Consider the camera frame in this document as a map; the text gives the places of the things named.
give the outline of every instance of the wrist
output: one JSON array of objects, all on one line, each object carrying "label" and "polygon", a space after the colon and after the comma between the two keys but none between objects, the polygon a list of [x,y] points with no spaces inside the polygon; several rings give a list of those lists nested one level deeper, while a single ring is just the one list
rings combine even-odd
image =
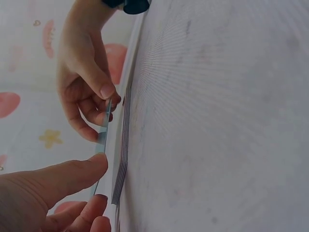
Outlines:
[{"label": "wrist", "polygon": [[86,30],[101,30],[116,9],[107,6],[102,0],[76,0],[68,20],[78,23]]}]

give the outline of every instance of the finger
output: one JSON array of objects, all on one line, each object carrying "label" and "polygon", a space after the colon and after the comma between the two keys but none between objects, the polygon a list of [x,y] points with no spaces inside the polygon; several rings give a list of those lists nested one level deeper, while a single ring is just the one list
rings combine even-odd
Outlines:
[{"label": "finger", "polygon": [[113,118],[114,118],[114,117],[113,117],[113,115],[112,115],[112,114],[110,114],[110,118],[109,118],[109,120],[108,120],[108,121],[109,121],[109,122],[111,122],[111,121],[113,120]]},{"label": "finger", "polygon": [[94,219],[90,232],[112,232],[109,218],[100,216]]},{"label": "finger", "polygon": [[[96,108],[101,111],[101,112],[105,112],[106,111],[106,108],[107,108],[107,105],[108,105],[108,101],[106,103],[105,100],[102,100],[101,98],[99,98],[98,96],[93,96],[92,97],[95,105],[96,105]],[[111,112],[114,112],[116,109],[116,106],[114,107],[111,107]]]},{"label": "finger", "polygon": [[[95,52],[96,64],[104,73],[106,73],[108,78],[111,80],[112,78],[111,78],[111,74],[109,70],[108,59],[106,55],[105,46],[103,44],[101,32],[92,33],[91,39],[92,39],[93,46],[96,48],[96,52]],[[115,91],[114,95],[111,97],[111,100],[113,104],[118,104],[121,101],[121,97]]]},{"label": "finger", "polygon": [[79,202],[61,213],[46,217],[45,223],[41,226],[44,232],[59,232],[72,224],[80,215],[87,202]]},{"label": "finger", "polygon": [[48,210],[64,197],[92,186],[107,168],[106,155],[98,153],[84,161],[71,160],[36,171],[20,172],[14,181],[20,180],[20,184],[30,189]]},{"label": "finger", "polygon": [[88,232],[95,218],[102,216],[107,206],[107,197],[104,195],[93,196],[81,214],[68,227],[70,232]]},{"label": "finger", "polygon": [[78,103],[79,108],[88,122],[101,126],[105,117],[105,112],[100,112],[91,98],[87,98]]},{"label": "finger", "polygon": [[99,96],[94,95],[92,96],[93,102],[96,105],[96,108],[101,111],[101,112],[105,112],[106,106],[105,106],[105,100],[102,100]]},{"label": "finger", "polygon": [[61,103],[69,124],[83,138],[91,142],[96,142],[98,140],[98,133],[83,120],[78,105],[63,100],[61,100]]},{"label": "finger", "polygon": [[79,64],[77,73],[86,81],[90,88],[102,99],[109,99],[116,88],[109,77],[99,68],[93,58],[85,58]]}]

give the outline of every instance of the fingernail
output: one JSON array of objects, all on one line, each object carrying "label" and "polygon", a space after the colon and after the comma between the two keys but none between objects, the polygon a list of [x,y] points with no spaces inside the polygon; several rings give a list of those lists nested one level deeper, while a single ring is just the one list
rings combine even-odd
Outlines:
[{"label": "fingernail", "polygon": [[115,88],[112,85],[105,84],[101,89],[101,95],[104,99],[110,98],[115,92]]}]

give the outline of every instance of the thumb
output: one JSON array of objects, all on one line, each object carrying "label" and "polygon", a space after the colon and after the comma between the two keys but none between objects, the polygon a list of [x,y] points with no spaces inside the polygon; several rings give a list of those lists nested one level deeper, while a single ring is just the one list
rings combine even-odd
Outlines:
[{"label": "thumb", "polygon": [[66,196],[92,186],[106,173],[107,168],[106,155],[98,153],[85,161],[71,160],[36,171],[20,172],[14,177],[20,178],[17,180],[20,186],[51,209]]},{"label": "thumb", "polygon": [[109,99],[116,92],[111,79],[100,69],[93,58],[83,59],[83,63],[79,65],[77,73],[103,100]]}]

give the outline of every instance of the human hand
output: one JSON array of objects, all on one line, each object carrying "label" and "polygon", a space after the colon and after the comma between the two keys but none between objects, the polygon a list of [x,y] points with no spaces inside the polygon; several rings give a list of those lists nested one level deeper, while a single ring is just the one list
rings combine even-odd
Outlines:
[{"label": "human hand", "polygon": [[0,231],[110,232],[110,221],[102,216],[107,205],[103,195],[46,216],[64,197],[96,183],[107,168],[105,154],[97,154],[85,161],[0,175]]},{"label": "human hand", "polygon": [[114,11],[100,0],[77,0],[59,44],[57,90],[64,112],[71,126],[92,142],[97,142],[98,133],[80,111],[87,121],[101,126],[109,99],[112,111],[121,101],[111,81],[101,37],[101,29]]}]

